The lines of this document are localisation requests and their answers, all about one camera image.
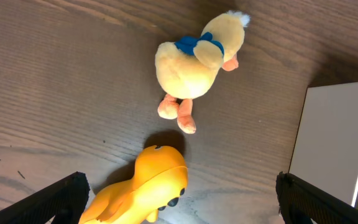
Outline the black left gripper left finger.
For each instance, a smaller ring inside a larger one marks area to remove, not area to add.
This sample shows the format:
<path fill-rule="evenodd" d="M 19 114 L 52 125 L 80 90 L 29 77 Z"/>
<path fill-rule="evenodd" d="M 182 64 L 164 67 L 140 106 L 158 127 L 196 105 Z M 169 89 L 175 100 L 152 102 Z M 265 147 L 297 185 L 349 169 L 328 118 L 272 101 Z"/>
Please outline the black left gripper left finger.
<path fill-rule="evenodd" d="M 89 199 L 86 175 L 75 172 L 0 211 L 0 224 L 79 223 Z"/>

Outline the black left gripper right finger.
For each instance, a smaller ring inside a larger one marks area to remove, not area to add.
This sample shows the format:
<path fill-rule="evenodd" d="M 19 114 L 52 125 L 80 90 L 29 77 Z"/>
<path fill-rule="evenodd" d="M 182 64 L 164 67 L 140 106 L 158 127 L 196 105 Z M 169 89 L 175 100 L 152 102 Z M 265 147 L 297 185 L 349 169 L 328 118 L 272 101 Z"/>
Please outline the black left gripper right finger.
<path fill-rule="evenodd" d="M 277 175 L 279 214 L 286 224 L 358 224 L 358 210 L 297 176 Z"/>

